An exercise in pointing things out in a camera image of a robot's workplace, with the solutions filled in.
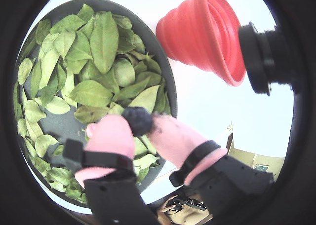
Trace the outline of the pink padded gripper finger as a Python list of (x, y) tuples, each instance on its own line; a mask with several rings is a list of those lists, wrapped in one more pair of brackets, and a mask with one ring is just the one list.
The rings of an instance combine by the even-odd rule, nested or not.
[(86, 145), (68, 139), (63, 149), (66, 166), (84, 187), (88, 205), (102, 225), (157, 225), (136, 187), (135, 144), (127, 121), (107, 115), (89, 126)]
[(264, 194), (274, 183), (272, 173), (258, 171), (229, 156), (227, 149), (165, 115), (153, 116), (147, 134), (160, 156), (177, 167), (173, 186), (190, 186), (214, 217), (240, 208)]

